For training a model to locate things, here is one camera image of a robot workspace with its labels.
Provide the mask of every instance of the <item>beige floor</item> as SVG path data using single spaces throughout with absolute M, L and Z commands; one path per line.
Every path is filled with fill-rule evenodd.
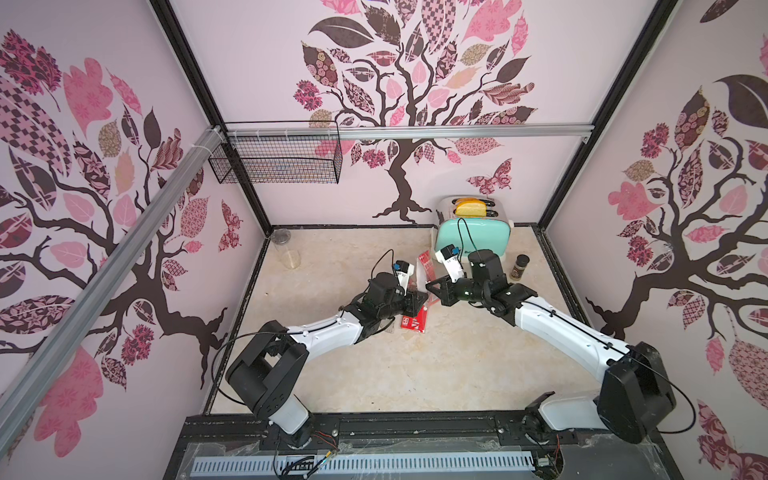
M 294 230 L 301 266 L 286 270 L 274 247 L 266 256 L 240 334 L 277 319 L 285 326 L 325 319 L 366 287 L 387 249 L 410 263 L 429 246 L 428 229 Z M 567 312 L 530 227 L 512 229 L 504 262 L 531 262 L 523 283 Z M 442 265 L 435 262 L 439 276 Z M 232 359 L 250 341 L 235 343 Z M 226 381 L 222 390 L 234 396 Z M 426 332 L 399 328 L 336 349 L 305 365 L 293 392 L 314 412 L 522 409 L 543 392 L 598 388 L 578 364 L 548 343 L 466 303 L 429 311 Z M 245 413 L 223 396 L 213 413 Z

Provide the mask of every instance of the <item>metal frame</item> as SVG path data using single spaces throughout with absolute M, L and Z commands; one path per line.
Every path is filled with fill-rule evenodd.
M 78 300 L 5 390 L 0 400 L 0 457 L 8 451 L 51 384 L 69 364 L 69 359 L 88 330 L 96 323 L 168 212 L 207 160 L 210 150 L 220 143 L 218 128 L 203 132 L 195 144 L 197 148 L 187 152 L 167 184 L 152 199 L 104 266 L 85 286 Z

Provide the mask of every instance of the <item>black wire mesh basket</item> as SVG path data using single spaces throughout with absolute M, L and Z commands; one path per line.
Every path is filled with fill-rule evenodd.
M 235 122 L 230 145 L 253 184 L 338 184 L 342 153 L 335 121 Z M 220 184 L 237 176 L 220 145 L 209 158 Z

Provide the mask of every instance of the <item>pink wall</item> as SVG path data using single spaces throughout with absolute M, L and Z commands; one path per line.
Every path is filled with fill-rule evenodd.
M 683 3 L 549 234 L 593 324 L 694 401 L 665 436 L 684 476 L 765 478 L 768 4 L 710 4 Z
M 476 102 L 481 115 L 517 108 L 513 118 L 529 124 L 589 123 L 653 4 L 227 0 L 178 2 L 175 8 L 226 120 L 314 115 L 351 126 L 390 126 L 424 124 L 419 112 L 427 114 L 427 125 L 474 124 Z M 337 20 L 323 23 L 328 18 L 342 18 L 360 33 L 335 27 Z M 427 42 L 423 58 L 382 60 L 400 47 L 411 51 L 409 42 L 419 45 L 418 35 L 422 45 Z M 508 45 L 505 53 L 488 68 L 502 45 Z M 447 61 L 453 48 L 455 59 Z M 431 79 L 425 66 L 441 65 L 444 78 Z M 506 94 L 483 93 L 493 88 Z M 404 91 L 413 99 L 400 97 Z M 434 223 L 435 215 L 424 209 L 451 194 L 488 193 L 468 183 L 487 177 L 510 220 L 538 221 L 580 141 L 497 138 L 478 149 L 453 140 L 425 144 L 425 160 L 418 163 L 419 150 L 408 141 L 398 142 L 399 154 L 391 158 L 389 141 L 365 145 L 358 156 L 346 153 L 339 184 L 258 184 L 257 192 L 274 223 Z M 494 182 L 506 160 L 508 171 L 499 171 Z
M 0 389 L 207 127 L 146 2 L 17 2 L 3 14 Z M 202 409 L 262 239 L 240 188 L 206 165 L 0 476 L 160 478 L 184 418 Z

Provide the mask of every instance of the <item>wire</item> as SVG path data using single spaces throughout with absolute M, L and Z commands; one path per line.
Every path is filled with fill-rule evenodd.
M 627 355 L 625 352 L 622 352 L 621 350 L 619 350 L 619 349 L 615 348 L 615 347 L 614 347 L 612 344 L 610 344 L 610 343 L 608 343 L 608 342 L 605 342 L 603 339 L 599 339 L 599 338 L 597 338 L 596 336 L 594 336 L 594 335 L 592 335 L 591 333 L 589 333 L 587 330 L 584 330 L 584 329 L 582 329 L 580 326 L 576 326 L 576 324 L 569 322 L 569 321 L 568 321 L 567 319 L 565 319 L 564 317 L 562 317 L 562 316 L 558 315 L 558 313 L 557 313 L 555 310 L 552 310 L 552 311 L 550 311 L 550 310 L 547 310 L 546 308 L 544 308 L 543 306 L 539 305 L 538 303 L 535 303 L 535 302 L 529 302 L 529 301 L 527 301 L 527 300 L 523 300 L 523 303 L 528 303 L 528 304 L 530 304 L 530 305 L 534 305 L 534 306 L 537 306 L 539 309 L 541 309 L 541 310 L 544 310 L 546 313 L 549 313 L 550 315 L 554 315 L 554 316 L 556 316 L 557 318 L 559 318 L 559 319 L 563 320 L 564 322 L 566 322 L 568 325 L 570 325 L 570 326 L 573 326 L 575 329 L 578 329 L 578 330 L 582 331 L 582 333 L 586 334 L 587 336 L 590 336 L 592 339 L 594 339 L 594 340 L 598 341 L 599 343 L 602 343 L 602 344 L 603 344 L 603 345 L 605 345 L 607 348 L 609 348 L 609 349 L 611 349 L 611 350 L 614 350 L 615 352 L 618 352 L 618 353 L 620 353 L 621 355 Z M 686 401 L 688 402 L 688 405 L 690 405 L 690 409 L 691 409 L 691 411 L 694 413 L 694 417 L 693 417 L 693 419 L 691 420 L 691 422 L 690 422 L 690 425 L 688 425 L 686 428 L 684 428 L 684 429 L 681 429 L 681 430 L 673 430 L 673 431 L 671 431 L 671 432 L 664 432 L 664 431 L 662 431 L 662 430 L 658 430 L 658 432 L 659 432 L 659 433 L 664 433 L 664 434 L 666 434 L 666 435 L 675 435 L 675 434 L 677 434 L 677 433 L 685 433 L 685 432 L 687 432 L 687 431 L 691 430 L 691 429 L 694 427 L 694 425 L 696 425 L 697 411 L 696 411 L 696 407 L 694 407 L 694 403 L 690 401 L 690 398 L 688 398 L 688 395 L 686 395 L 686 393 L 685 393 L 683 390 L 681 390 L 679 386 L 677 386 L 677 385 L 675 385 L 674 383 L 672 383 L 672 381 L 671 381 L 671 380 L 669 380 L 669 379 L 668 379 L 666 376 L 664 376 L 664 375 L 661 375 L 659 372 L 657 372 L 656 370 L 652 369 L 652 368 L 651 368 L 651 367 L 649 367 L 648 365 L 646 365 L 646 364 L 642 363 L 642 362 L 641 362 L 640 360 L 638 360 L 638 359 L 635 359 L 635 358 L 633 358 L 633 357 L 631 357 L 631 356 L 630 356 L 630 357 L 628 357 L 628 358 L 629 358 L 629 359 L 632 359 L 632 360 L 634 360 L 635 362 L 637 362 L 637 363 L 641 364 L 642 366 L 644 366 L 645 368 L 649 369 L 649 370 L 650 370 L 651 372 L 653 372 L 653 373 L 654 373 L 656 376 L 658 376 L 658 377 L 661 377 L 662 379 L 664 379 L 664 381 L 665 381 L 665 382 L 669 383 L 669 384 L 670 384 L 670 386 L 671 386 L 672 388 L 674 388 L 674 389 L 676 389 L 678 392 L 680 392 L 680 394 L 683 396 L 683 398 L 685 398 L 685 399 L 686 399 Z

